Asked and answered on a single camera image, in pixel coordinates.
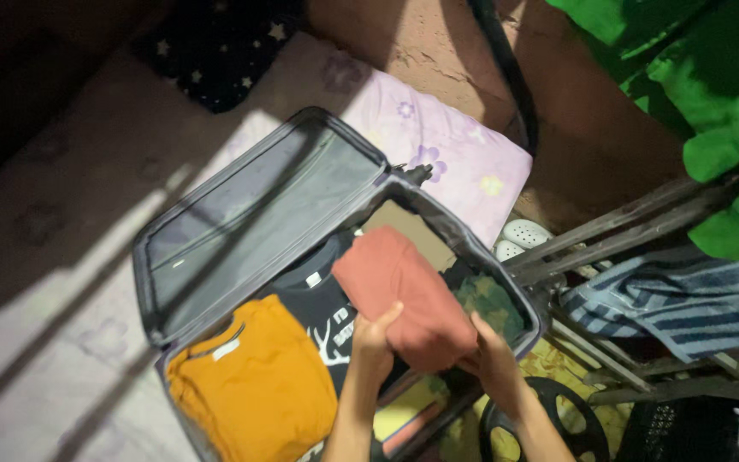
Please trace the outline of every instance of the open suitcase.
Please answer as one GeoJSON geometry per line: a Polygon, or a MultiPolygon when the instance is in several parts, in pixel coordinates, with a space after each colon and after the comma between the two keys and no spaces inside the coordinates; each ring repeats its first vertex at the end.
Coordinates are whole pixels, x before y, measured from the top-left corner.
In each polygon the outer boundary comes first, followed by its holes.
{"type": "MultiPolygon", "coordinates": [[[[307,108],[145,226],[133,266],[145,332],[162,351],[157,368],[165,390],[164,370],[175,355],[223,330],[231,313],[285,268],[389,199],[508,291],[526,326],[510,346],[523,357],[542,333],[538,312],[469,228],[420,190],[426,176],[417,176],[394,168],[332,114],[307,108]]],[[[482,394],[466,373],[453,369],[441,378],[449,404],[390,459],[417,455],[482,394]]],[[[218,460],[200,428],[173,408],[199,458],[218,460]]]]}

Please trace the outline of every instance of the bed sheet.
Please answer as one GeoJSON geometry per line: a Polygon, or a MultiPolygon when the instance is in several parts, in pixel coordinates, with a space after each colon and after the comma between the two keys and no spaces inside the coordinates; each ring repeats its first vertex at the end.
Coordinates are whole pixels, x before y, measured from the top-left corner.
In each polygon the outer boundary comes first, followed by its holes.
{"type": "Polygon", "coordinates": [[[0,460],[194,459],[139,321],[132,239],[310,105],[392,164],[433,164],[424,189],[494,243],[531,158],[434,97],[297,34],[212,115],[120,49],[0,170],[0,460]]]}

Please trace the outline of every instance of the mustard yellow t-shirt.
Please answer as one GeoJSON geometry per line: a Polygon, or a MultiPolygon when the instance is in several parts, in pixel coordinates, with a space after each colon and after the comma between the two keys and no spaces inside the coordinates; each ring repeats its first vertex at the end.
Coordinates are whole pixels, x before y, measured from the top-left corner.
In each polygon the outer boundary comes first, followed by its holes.
{"type": "Polygon", "coordinates": [[[229,329],[180,352],[167,377],[224,461],[293,462],[332,429],[333,382],[276,295],[235,310],[229,329]]]}

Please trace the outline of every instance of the person's arm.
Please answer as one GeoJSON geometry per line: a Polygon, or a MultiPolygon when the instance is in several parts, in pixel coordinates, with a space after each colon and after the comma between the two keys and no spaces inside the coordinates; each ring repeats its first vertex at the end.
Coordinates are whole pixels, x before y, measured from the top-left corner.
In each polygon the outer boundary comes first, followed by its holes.
{"type": "Polygon", "coordinates": [[[398,318],[402,309],[401,302],[396,302],[375,322],[362,315],[355,318],[350,365],[322,462],[370,460],[375,402],[381,384],[393,370],[393,351],[387,344],[387,327],[398,318]]]}
{"type": "Polygon", "coordinates": [[[458,366],[480,379],[484,391],[515,424],[520,447],[529,462],[575,462],[538,397],[520,375],[507,342],[474,312],[478,351],[458,366]]]}

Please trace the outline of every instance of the star patterned fabric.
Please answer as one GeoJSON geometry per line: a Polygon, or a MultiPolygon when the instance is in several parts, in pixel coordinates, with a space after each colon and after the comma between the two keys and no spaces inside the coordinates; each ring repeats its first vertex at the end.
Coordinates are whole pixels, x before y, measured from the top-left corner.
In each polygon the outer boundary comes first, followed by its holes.
{"type": "Polygon", "coordinates": [[[301,0],[179,0],[133,43],[150,68],[223,113],[243,101],[302,22],[301,0]]]}

